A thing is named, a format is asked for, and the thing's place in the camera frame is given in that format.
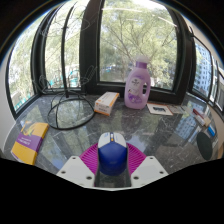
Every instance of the black frame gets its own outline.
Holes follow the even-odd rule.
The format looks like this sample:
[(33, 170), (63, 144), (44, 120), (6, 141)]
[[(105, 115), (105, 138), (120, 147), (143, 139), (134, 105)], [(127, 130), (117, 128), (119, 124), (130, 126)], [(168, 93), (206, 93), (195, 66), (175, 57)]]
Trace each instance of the black frame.
[(37, 95), (36, 89), (33, 88), (34, 95), (32, 97), (30, 97), (30, 99), (28, 99), (20, 108), (18, 108), (18, 110), (14, 109), (14, 106), (13, 106), (13, 103), (12, 103), (12, 98), (11, 98), (11, 95), (10, 95), (10, 89), (9, 89), (8, 81), (9, 81), (9, 65), (10, 65), (10, 62), (11, 62), (11, 56), (12, 56), (12, 52), (14, 50), (15, 44), (16, 43), (13, 44), (13, 47), (12, 47), (12, 49), (10, 51), (10, 54), (9, 54), (9, 57), (8, 57), (7, 66), (6, 66), (6, 77), (5, 77), (6, 96), (7, 96), (7, 100), (8, 100), (8, 103), (9, 103), (9, 108), (12, 112), (12, 116), (14, 117), (14, 119), (18, 118), (27, 107), (29, 107), (35, 100), (37, 100), (39, 98), (39, 96)]
[(210, 97), (211, 97), (211, 95), (210, 95), (210, 97), (209, 97), (209, 104), (210, 104), (210, 106), (212, 106), (212, 107), (215, 107), (215, 101), (216, 101), (216, 99), (217, 99), (217, 96), (218, 96), (218, 88), (219, 88), (219, 75), (218, 75), (218, 73), (219, 73), (219, 71), (218, 71), (218, 62), (217, 62), (217, 60), (214, 58), (214, 61), (215, 61), (215, 65), (216, 65), (216, 70), (217, 70), (217, 89), (216, 89), (216, 93), (215, 93), (215, 98), (214, 98), (214, 102), (212, 102), (211, 100), (210, 100)]
[[(27, 16), (26, 15), (26, 12), (25, 13), (23, 12), (23, 15), (22, 16), (24, 16), (24, 17), (26, 16), (26, 18), (25, 18), (25, 20), (24, 20), (23, 23), (20, 23), (19, 25), (17, 25), (16, 30), (13, 33), (13, 35), (10, 35), (10, 37), (4, 43), (3, 47), (1, 48), (1, 53), (2, 53), (1, 58), (6, 53), (7, 47), (9, 48), (10, 47), (10, 44), (12, 44), (13, 38), (15, 39), (15, 36), (16, 35), (18, 36), (18, 34), (20, 33), (20, 30), (24, 29), (26, 27), (26, 25), (30, 24), (29, 21), (36, 19), (37, 18), (37, 15), (41, 15), (46, 10), (48, 10), (48, 9), (50, 9), (52, 7), (55, 7), (57, 4), (62, 4), (65, 1), (56, 0), (54, 2), (49, 2), (49, 3), (44, 3), (44, 4), (42, 2), (39, 3), (39, 4), (37, 4), (38, 5), (38, 8), (36, 9), (35, 12), (31, 13), (30, 15)], [(81, 64), (81, 66), (80, 66), (80, 75), (81, 74), (85, 74), (85, 67), (86, 67), (86, 65), (87, 65), (87, 67), (88, 67), (88, 64), (89, 65), (91, 65), (91, 64), (97, 65), (97, 62), (95, 60), (95, 57), (96, 57), (95, 52), (97, 51), (97, 49), (94, 49), (94, 45), (97, 43), (96, 42), (97, 37), (91, 36), (91, 38), (88, 38), (88, 35), (89, 35), (89, 33), (92, 33), (92, 32), (93, 33), (94, 32), (96, 33), (96, 31), (97, 31), (97, 28), (98, 27), (97, 27), (97, 24), (95, 23), (95, 21), (97, 20), (98, 22), (100, 22), (101, 16), (99, 16), (99, 18), (97, 18), (97, 16), (99, 15), (99, 13), (98, 13), (99, 5), (102, 4), (102, 2), (104, 2), (104, 1), (103, 0), (90, 1), (89, 4), (88, 4), (88, 6), (87, 6), (87, 9), (85, 11), (85, 15), (83, 17), (83, 18), (89, 18), (90, 20), (92, 20), (91, 21), (92, 24), (91, 24), (90, 29), (87, 29), (85, 32), (82, 32), (81, 33), (81, 36), (80, 36), (80, 61), (82, 61), (82, 64), (80, 63)], [(159, 3), (161, 2), (163, 4), (165, 3), (165, 4), (171, 5), (173, 7), (175, 6), (174, 8), (179, 9), (181, 11), (181, 13), (185, 12), (185, 13), (189, 14), (189, 10), (188, 9), (186, 9), (183, 6), (180, 6), (180, 5), (176, 4), (176, 3), (173, 3), (173, 2), (170, 3), (170, 2), (168, 2), (166, 0), (161, 0), (161, 1), (158, 1), (158, 2)], [(180, 28), (181, 28), (181, 31), (182, 31), (181, 34), (184, 37), (184, 40), (183, 40), (183, 42), (184, 42), (183, 50), (184, 50), (184, 52), (186, 51), (185, 52), (186, 54), (183, 54), (183, 61), (184, 62), (182, 61), (182, 64), (180, 65), (180, 67), (181, 67), (180, 70), (183, 71), (183, 72), (185, 72), (185, 73), (182, 75), (182, 77), (179, 78), (179, 81), (182, 81), (181, 78), (182, 79), (185, 79), (185, 80), (184, 80), (184, 82), (177, 83), (177, 86), (179, 86), (179, 87), (180, 86), (181, 87), (182, 86), (185, 87), (185, 86), (188, 86), (186, 84), (188, 84), (188, 81), (190, 79), (190, 75), (189, 75), (190, 73), (187, 74), (187, 72), (189, 70), (191, 70), (191, 68), (192, 68), (192, 71), (194, 70), (193, 69), (193, 66), (195, 64), (195, 61), (193, 61), (193, 60), (191, 61), (191, 59), (190, 59), (191, 56), (192, 56), (192, 54), (193, 54), (193, 51), (194, 51), (194, 47), (193, 47), (193, 44), (192, 44), (194, 42), (192, 40), (192, 37), (194, 37), (194, 36), (192, 36), (190, 34), (190, 32), (188, 31), (188, 28), (187, 28), (186, 23), (183, 20), (183, 18), (181, 16), (178, 16), (177, 14), (178, 13), (175, 13), (175, 16), (178, 17), (178, 21), (183, 21), (183, 24), (180, 23), (180, 26), (181, 26)], [(6, 82), (5, 82), (5, 84), (6, 84), (7, 98), (8, 98), (8, 102), (9, 102), (9, 106), (11, 108), (12, 114), (13, 114), (14, 118), (17, 118), (19, 116), (19, 114), (21, 114), (21, 112), (23, 110), (25, 110), (26, 104), (30, 105), (35, 99), (33, 99), (33, 98), (29, 99), (23, 105), (22, 108), (18, 109), (18, 113), (15, 115), (15, 113), (13, 113), (14, 108), (12, 106), (12, 102), (11, 102), (11, 105), (10, 105), (11, 98), (10, 98), (9, 88), (8, 88), (8, 83), (7, 82), (8, 82), (8, 77), (7, 77), (7, 74), (6, 74)], [(92, 87), (90, 85), (90, 83), (87, 84), (86, 87), (87, 87), (86, 88), (87, 92), (90, 93), (90, 94), (91, 93), (101, 94), (102, 92), (105, 92), (105, 91), (108, 91), (109, 90), (108, 89), (108, 86), (99, 86), (99, 85), (97, 86), (97, 85), (95, 85), (94, 87)], [(114, 91), (115, 88), (117, 88), (117, 87), (119, 88), (119, 87), (122, 87), (122, 86), (115, 85), (114, 88), (113, 88), (113, 86), (111, 84), (111, 87), (112, 87), (112, 89)], [(217, 99), (217, 94), (219, 92), (218, 87), (217, 87), (217, 92), (216, 92), (216, 99)], [(180, 92), (180, 95), (179, 96), (178, 96), (177, 93), (167, 94), (166, 91), (161, 91), (161, 90), (158, 89), (157, 91), (153, 91), (152, 90), (151, 91), (151, 94), (150, 94), (150, 97), (152, 97), (153, 100), (156, 100), (157, 99), (157, 101), (164, 101), (164, 99), (165, 100), (168, 99), (167, 103), (180, 104), (180, 103), (182, 103), (182, 101), (181, 101), (181, 99), (183, 99), (182, 96), (184, 96), (185, 93), (186, 93), (185, 88), (182, 89), (182, 91)]]
[(215, 100), (214, 100), (214, 106), (213, 109), (216, 111), (216, 113), (221, 117), (222, 121), (224, 122), (224, 109), (223, 111), (220, 110), (220, 108), (217, 106), (216, 101), (218, 98), (218, 92), (219, 92), (219, 85), (220, 85), (220, 79), (219, 79), (219, 75), (221, 75), (221, 72), (219, 70), (219, 65), (218, 62), (216, 61), (216, 66), (217, 66), (217, 76), (218, 76), (218, 85), (217, 85), (217, 92), (216, 92), (216, 96), (215, 96)]
[[(36, 37), (33, 42), (33, 52), (32, 52), (33, 58), (31, 59), (32, 60), (32, 72), (33, 72), (33, 77), (35, 77), (36, 84), (38, 84), (38, 80), (39, 80), (40, 76), (43, 76), (46, 78), (46, 69), (45, 69), (45, 49), (46, 48), (45, 47), (46, 47), (47, 37), (39, 35), (39, 34), (41, 33), (42, 30), (44, 30), (45, 34), (48, 33), (54, 17), (57, 15), (58, 11), (61, 9), (61, 7), (64, 4), (61, 4), (56, 9), (53, 9), (45, 17), (45, 19), (42, 21), (42, 24), (39, 27), (39, 31), (36, 33)], [(54, 91), (58, 92), (58, 93), (64, 89), (66, 91), (66, 98), (68, 98), (69, 95), (68, 95), (68, 87), (67, 87), (67, 83), (66, 83), (65, 70), (64, 70), (65, 69), (64, 68), (64, 65), (65, 65), (65, 61), (64, 61), (65, 34), (66, 34), (66, 29), (67, 29), (67, 22), (68, 22), (69, 16), (70, 16), (73, 8), (74, 8), (74, 6), (72, 6), (68, 10), (68, 14), (67, 14), (64, 26), (63, 26), (62, 40), (61, 40), (61, 55), (63, 55), (61, 57), (61, 67), (62, 67), (62, 78), (63, 78), (62, 81), (63, 81), (64, 87), (63, 88), (54, 88)], [(81, 95), (85, 94), (84, 86), (73, 87), (73, 88), (69, 88), (69, 89), (74, 90)], [(55, 94), (51, 91), (51, 89), (46, 89), (46, 91), (48, 92), (49, 95)]]
[[(97, 19), (97, 24), (93, 24), (91, 29), (87, 29), (82, 33), (80, 37), (80, 60), (83, 62), (81, 64), (81, 71), (85, 67), (91, 64), (99, 68), (99, 41), (100, 41), (100, 28), (102, 20), (102, 8), (105, 0), (90, 1), (85, 19), (90, 19), (96, 14), (99, 14)], [(178, 61), (176, 68), (176, 80), (173, 86), (173, 91), (165, 90), (161, 88), (153, 87), (151, 88), (149, 100), (164, 102), (172, 104), (181, 104), (185, 96), (188, 82), (189, 73), (191, 70), (191, 53), (192, 53), (192, 40), (188, 27), (182, 18), (182, 16), (174, 11), (168, 10), (174, 23), (178, 25), (179, 32), (177, 32), (178, 40)], [(99, 81), (99, 69), (97, 69), (97, 76), (87, 84), (87, 93), (102, 95), (106, 91), (119, 92), (121, 97), (124, 97), (124, 83), (114, 83), (114, 82), (100, 82)]]

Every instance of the small box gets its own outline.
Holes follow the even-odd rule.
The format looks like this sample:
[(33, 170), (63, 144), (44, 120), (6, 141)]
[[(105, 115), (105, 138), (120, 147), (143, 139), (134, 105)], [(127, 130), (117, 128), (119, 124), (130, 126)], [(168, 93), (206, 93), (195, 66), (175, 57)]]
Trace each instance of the small box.
[(210, 125), (210, 123), (211, 123), (211, 120), (208, 117), (205, 117), (204, 121), (205, 121), (205, 126), (206, 127), (208, 127)]
[(12, 156), (21, 163), (34, 165), (49, 124), (26, 121), (13, 148)]
[(209, 131), (209, 133), (211, 134), (212, 137), (215, 136), (215, 130), (211, 126), (208, 126), (208, 131)]
[(113, 106), (119, 97), (119, 93), (106, 92), (95, 102), (94, 111), (101, 113), (107, 116), (110, 116), (110, 113), (113, 109)]

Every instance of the window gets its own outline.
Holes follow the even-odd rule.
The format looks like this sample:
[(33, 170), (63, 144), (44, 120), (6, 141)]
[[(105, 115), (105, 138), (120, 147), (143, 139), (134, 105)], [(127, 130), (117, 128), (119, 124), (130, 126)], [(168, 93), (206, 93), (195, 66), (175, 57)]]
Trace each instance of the window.
[(151, 86), (173, 90), (176, 27), (168, 10), (137, 0), (104, 4), (100, 33), (100, 81), (125, 83), (137, 55), (149, 58)]
[[(79, 39), (83, 13), (89, 0), (72, 0), (64, 4), (54, 15), (46, 34), (45, 68), (46, 78), (53, 88), (63, 88), (61, 46), (65, 44), (65, 75), (66, 84), (70, 87), (80, 87), (79, 73)], [(73, 10), (69, 16), (66, 28), (65, 43), (62, 43), (62, 31), (69, 10)]]
[(199, 89), (196, 88), (196, 80), (194, 81), (193, 84), (193, 92), (195, 92), (198, 95), (201, 95), (202, 98), (208, 99), (209, 97), (209, 91), (210, 91), (210, 86), (211, 86), (211, 69), (212, 69), (212, 64), (211, 64), (211, 59), (206, 59), (199, 50), (197, 50), (197, 46), (200, 46), (201, 48), (204, 49), (206, 52), (206, 55), (210, 55), (210, 52), (206, 49), (206, 47), (196, 38), (194, 38), (195, 41), (195, 46), (196, 46), (196, 72), (199, 72), (199, 68), (201, 68), (201, 65), (204, 63), (206, 64), (206, 72), (210, 74), (209, 77), (207, 77), (207, 82), (202, 82), (202, 84), (205, 84), (205, 86), (199, 86)]
[(19, 36), (9, 62), (8, 83), (14, 110), (34, 96), (30, 57), (36, 30), (45, 15), (39, 17)]

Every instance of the foliage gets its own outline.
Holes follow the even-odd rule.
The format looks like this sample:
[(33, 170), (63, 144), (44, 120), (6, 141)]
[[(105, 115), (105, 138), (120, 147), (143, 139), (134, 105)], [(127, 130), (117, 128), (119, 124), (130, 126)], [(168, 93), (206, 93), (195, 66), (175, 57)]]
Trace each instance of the foliage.
[(20, 99), (13, 100), (14, 106), (20, 100), (25, 99), (26, 101), (33, 95), (30, 55), (34, 35), (44, 16), (38, 18), (20, 35), (13, 49), (9, 65), (9, 89), (11, 96), (16, 92), (20, 93)]
[(103, 68), (114, 65), (114, 75), (121, 82), (128, 75), (128, 65), (134, 65), (136, 56), (148, 56), (151, 77), (160, 78), (172, 88), (176, 68), (177, 41), (175, 26), (166, 8), (149, 10), (134, 4), (131, 0), (106, 1), (105, 8), (125, 8), (127, 10), (104, 10), (101, 25), (101, 77)]
[(65, 72), (68, 77), (72, 71), (79, 68), (79, 38), (83, 12), (87, 5), (85, 1), (70, 1), (56, 14), (47, 33), (45, 50), (45, 67), (48, 80), (61, 79), (61, 38), (65, 19), (72, 6), (65, 37)]

